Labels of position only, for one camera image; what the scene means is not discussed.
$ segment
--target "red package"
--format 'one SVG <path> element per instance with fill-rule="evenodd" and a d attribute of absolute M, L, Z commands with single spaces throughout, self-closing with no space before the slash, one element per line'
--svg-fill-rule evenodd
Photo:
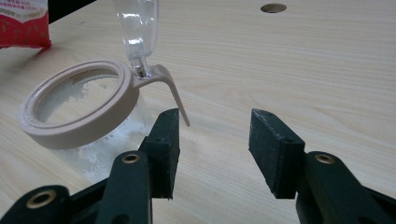
<path fill-rule="evenodd" d="M 49 48 L 48 0 L 0 0 L 0 48 Z"/>

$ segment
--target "light wood tabletop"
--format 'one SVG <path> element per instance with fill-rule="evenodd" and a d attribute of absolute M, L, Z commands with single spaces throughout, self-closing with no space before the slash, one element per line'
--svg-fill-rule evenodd
<path fill-rule="evenodd" d="M 278 115 L 305 151 L 329 152 L 366 187 L 396 198 L 396 2 L 167 0 L 149 64 L 172 74 L 191 120 L 180 121 L 174 200 L 154 223 L 298 223 L 248 151 L 250 111 Z M 0 217 L 24 193 L 90 183 L 18 124 L 22 101 L 57 72 L 127 58 L 112 1 L 49 26 L 47 50 L 0 49 Z M 166 85 L 141 91 L 153 116 L 176 107 Z"/>

